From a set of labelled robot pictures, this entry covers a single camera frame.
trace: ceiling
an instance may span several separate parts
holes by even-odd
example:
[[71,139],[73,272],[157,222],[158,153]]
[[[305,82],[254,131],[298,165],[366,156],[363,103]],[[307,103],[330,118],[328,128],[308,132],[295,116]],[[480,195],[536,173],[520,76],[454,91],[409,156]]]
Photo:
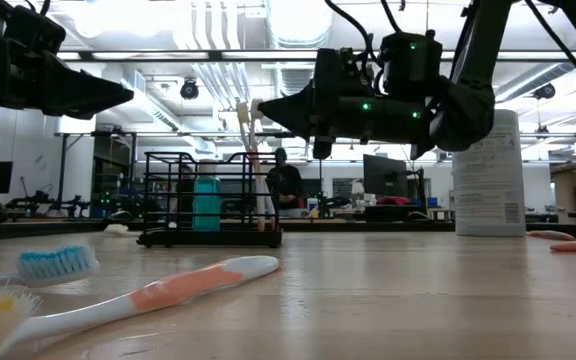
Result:
[[[9,1],[23,4],[23,1]],[[392,32],[378,0],[338,0],[335,2],[343,10],[363,24],[369,33],[374,33],[373,47],[379,48],[381,38]],[[436,31],[436,40],[443,44],[444,50],[453,50],[463,26],[460,17],[469,0],[408,0],[405,11],[397,11],[399,1],[390,1],[391,9],[399,25],[408,32],[424,33],[426,29]],[[219,13],[221,29],[216,29],[213,9]],[[576,50],[576,31],[563,14],[557,11],[548,14],[549,6],[540,5],[539,9],[561,39]],[[359,33],[347,21],[327,9],[323,1],[313,0],[53,0],[49,15],[68,31],[68,38],[62,50],[186,50],[193,46],[200,49],[234,48],[239,45],[246,50],[275,48],[285,44],[290,37],[298,39],[297,44],[314,44],[331,48],[363,48]],[[236,21],[236,31],[228,26]],[[198,23],[204,30],[198,30]],[[523,3],[514,5],[502,42],[502,50],[553,50],[556,44],[543,30],[530,10]],[[280,89],[288,85],[303,86],[307,81],[313,63],[300,63],[278,66],[276,62],[244,62],[237,68],[232,64],[231,72],[225,66],[211,67],[209,64],[173,63],[173,62],[127,62],[120,64],[124,74],[138,71],[144,76],[143,88],[147,97],[163,108],[170,118],[182,124],[184,131],[238,131],[236,117],[223,111],[219,99],[211,96],[201,71],[217,78],[220,72],[233,96],[237,88],[233,74],[245,76],[249,98],[270,99],[280,96]],[[443,63],[441,72],[448,75],[450,63]],[[535,62],[499,62],[495,68],[493,87],[497,95],[501,90],[517,83],[521,77],[534,75],[553,64]],[[198,78],[199,96],[193,100],[183,100],[179,94],[185,78]],[[539,123],[551,123],[550,132],[576,132],[576,71],[570,71],[553,80],[557,95],[551,100],[541,100],[539,106],[534,98],[519,96],[514,100],[498,105],[520,114],[520,129],[533,132]],[[129,104],[103,113],[98,122],[115,123],[127,129],[153,131],[166,127],[153,124],[155,121],[146,111],[138,111],[141,103]],[[263,123],[264,130],[277,130],[279,127],[269,121]],[[161,140],[165,146],[174,146],[177,139]],[[149,144],[156,140],[149,139]],[[539,146],[531,146],[525,152],[539,148],[541,153],[557,150],[573,154],[575,139],[559,139]],[[187,141],[177,140],[178,146],[188,145]],[[240,146],[235,139],[220,141],[217,147]]]

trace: black wire rack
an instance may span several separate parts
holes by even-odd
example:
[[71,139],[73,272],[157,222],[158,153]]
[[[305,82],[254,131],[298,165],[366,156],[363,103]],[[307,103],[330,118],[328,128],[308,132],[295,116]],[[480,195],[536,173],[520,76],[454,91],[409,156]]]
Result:
[[[137,244],[151,247],[163,245],[221,245],[221,246],[269,246],[281,245],[277,204],[278,193],[260,193],[256,177],[268,172],[255,171],[253,160],[260,164],[277,165],[275,153],[240,152],[228,160],[197,161],[185,152],[146,152],[144,173],[144,202],[149,204],[141,217],[146,229]],[[199,165],[215,165],[215,171],[202,172]],[[222,181],[236,180],[236,191],[199,193],[194,191],[197,176],[214,176]],[[197,196],[219,196],[219,213],[195,214],[193,202]],[[259,213],[257,198],[270,197],[275,213]],[[193,219],[197,216],[220,218],[220,231],[193,231]],[[265,226],[260,229],[259,222]]]

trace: ceiling duct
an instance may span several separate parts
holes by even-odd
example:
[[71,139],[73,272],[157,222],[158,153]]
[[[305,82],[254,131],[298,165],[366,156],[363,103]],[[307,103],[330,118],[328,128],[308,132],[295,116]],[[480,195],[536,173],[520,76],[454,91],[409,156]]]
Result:
[[[265,0],[266,28],[276,49],[316,49],[327,44],[332,28],[332,10],[312,0]],[[277,85],[283,96],[300,92],[312,78],[312,70],[277,71]]]
[[500,86],[496,91],[497,103],[504,103],[522,97],[553,80],[575,70],[569,62],[540,64]]

